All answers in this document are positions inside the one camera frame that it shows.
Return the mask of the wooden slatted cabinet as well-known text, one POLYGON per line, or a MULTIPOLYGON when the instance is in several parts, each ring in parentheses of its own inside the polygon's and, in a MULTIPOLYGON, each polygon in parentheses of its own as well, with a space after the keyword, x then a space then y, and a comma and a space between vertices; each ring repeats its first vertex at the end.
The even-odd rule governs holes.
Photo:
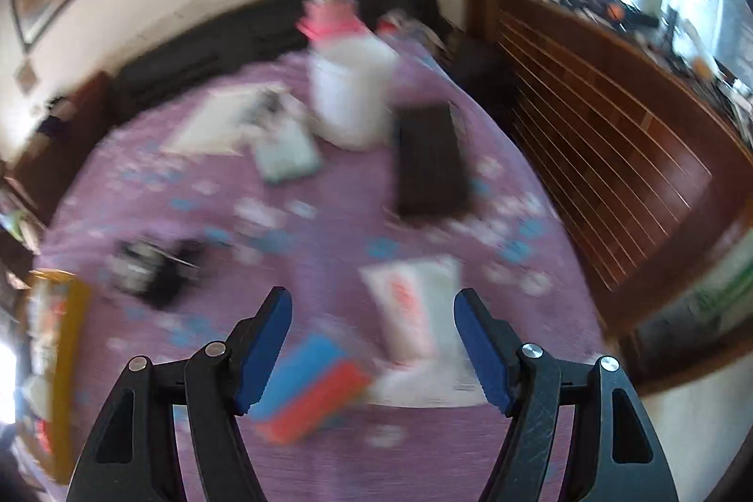
POLYGON ((467 27, 507 61, 502 115, 581 255, 605 335, 657 392, 751 353, 752 320, 649 355, 642 325, 752 234, 752 156, 678 78, 617 33, 543 0, 467 0, 467 27))

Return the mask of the white plastic bucket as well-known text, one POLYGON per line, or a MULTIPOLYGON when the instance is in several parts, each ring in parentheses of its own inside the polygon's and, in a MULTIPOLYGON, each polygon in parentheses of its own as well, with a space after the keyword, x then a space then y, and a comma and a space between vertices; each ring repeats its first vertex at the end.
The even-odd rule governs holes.
POLYGON ((339 148, 369 150, 384 142, 398 54, 375 34, 352 34, 312 50, 310 106, 319 136, 339 148))

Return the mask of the black sofa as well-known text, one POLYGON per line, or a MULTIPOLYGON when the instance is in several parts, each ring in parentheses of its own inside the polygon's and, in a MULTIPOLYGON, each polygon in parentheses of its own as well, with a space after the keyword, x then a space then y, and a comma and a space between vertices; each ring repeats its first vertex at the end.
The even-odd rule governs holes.
MULTIPOLYGON (((356 0, 366 27, 391 10, 424 23, 442 40, 452 32, 438 0, 356 0)), ((197 25, 125 64, 113 78, 110 101, 117 125, 248 63, 303 50, 297 23, 304 0, 258 0, 197 25)))

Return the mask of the yellow cardboard box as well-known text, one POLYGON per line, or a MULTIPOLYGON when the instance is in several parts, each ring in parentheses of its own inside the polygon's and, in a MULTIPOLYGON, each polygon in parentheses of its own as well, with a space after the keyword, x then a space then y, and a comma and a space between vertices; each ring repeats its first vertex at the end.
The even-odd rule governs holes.
POLYGON ((77 275, 55 269, 29 273, 16 310, 29 363, 18 367, 20 441, 48 478, 65 486, 75 465, 73 383, 79 333, 91 288, 77 275))

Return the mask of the black tablet device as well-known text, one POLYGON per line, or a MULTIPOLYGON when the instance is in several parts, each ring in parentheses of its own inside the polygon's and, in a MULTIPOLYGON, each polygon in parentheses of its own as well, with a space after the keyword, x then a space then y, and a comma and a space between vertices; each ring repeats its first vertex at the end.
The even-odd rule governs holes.
POLYGON ((471 180, 452 103, 397 107, 394 212, 403 220, 449 218, 471 207, 471 180))

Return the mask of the pink water bottle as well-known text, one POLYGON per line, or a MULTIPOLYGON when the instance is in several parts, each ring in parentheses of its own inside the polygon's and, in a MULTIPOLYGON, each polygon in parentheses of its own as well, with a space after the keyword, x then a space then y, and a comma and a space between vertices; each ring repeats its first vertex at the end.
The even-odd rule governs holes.
POLYGON ((297 29, 314 46, 368 32, 356 0, 304 0, 303 7, 297 29))

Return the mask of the white green cloth pack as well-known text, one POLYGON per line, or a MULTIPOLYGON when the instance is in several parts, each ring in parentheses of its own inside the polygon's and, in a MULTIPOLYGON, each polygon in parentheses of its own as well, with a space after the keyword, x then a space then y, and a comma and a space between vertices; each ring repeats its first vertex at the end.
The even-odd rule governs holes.
POLYGON ((256 167, 271 185, 319 171, 323 159, 308 128, 294 117, 266 128, 251 144, 256 167))

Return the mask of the white red-lettered plastic bag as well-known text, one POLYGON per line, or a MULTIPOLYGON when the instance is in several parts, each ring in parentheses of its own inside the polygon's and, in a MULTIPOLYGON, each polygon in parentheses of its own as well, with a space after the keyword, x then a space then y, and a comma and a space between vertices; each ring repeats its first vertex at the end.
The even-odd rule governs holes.
POLYGON ((450 255, 360 270, 382 321, 387 363, 370 391, 389 408, 468 408, 484 391, 454 324, 462 263, 450 255))

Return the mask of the purple floral tablecloth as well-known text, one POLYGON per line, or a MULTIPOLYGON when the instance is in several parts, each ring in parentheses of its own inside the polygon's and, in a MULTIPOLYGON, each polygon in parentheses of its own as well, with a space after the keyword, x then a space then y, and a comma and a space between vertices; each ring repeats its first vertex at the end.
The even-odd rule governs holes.
MULTIPOLYGON (((213 90, 283 83, 309 94, 305 54, 251 64, 142 113, 98 144, 56 209, 36 260, 77 274, 92 289, 73 382, 74 457, 135 354, 154 362, 190 357, 254 315, 275 286, 290 290, 292 349, 319 316, 343 322, 384 351, 377 306, 360 269, 454 256, 461 287, 476 290, 524 342, 554 357, 593 362, 604 351, 595 307, 567 234, 544 189, 495 122, 420 46, 402 46, 397 104, 452 102, 471 168, 471 213, 434 225, 392 214, 389 148, 350 153, 324 144, 314 176, 268 186, 244 155, 160 150, 213 90), (198 285, 166 312, 116 292, 116 242, 149 237, 208 243, 198 285)), ((295 446, 269 445, 239 423, 270 501, 477 501, 508 422, 494 406, 398 409, 360 405, 295 446)))

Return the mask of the blue red sponge pack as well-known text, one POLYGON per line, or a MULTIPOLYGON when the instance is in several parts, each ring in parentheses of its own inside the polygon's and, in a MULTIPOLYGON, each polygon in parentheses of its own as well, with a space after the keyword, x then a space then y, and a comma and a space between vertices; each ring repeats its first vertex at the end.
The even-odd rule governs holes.
POLYGON ((249 410, 268 442, 292 445, 360 398, 373 373, 335 339, 308 335, 273 368, 263 395, 249 410))

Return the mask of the white paper booklet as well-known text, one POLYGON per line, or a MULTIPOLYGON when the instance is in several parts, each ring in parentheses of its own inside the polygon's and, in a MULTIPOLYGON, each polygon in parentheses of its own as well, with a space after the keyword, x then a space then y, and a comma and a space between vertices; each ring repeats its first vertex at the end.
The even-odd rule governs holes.
POLYGON ((290 89, 282 83, 235 85, 210 89, 206 99, 161 145, 173 155, 239 155, 246 137, 262 117, 283 106, 290 89))

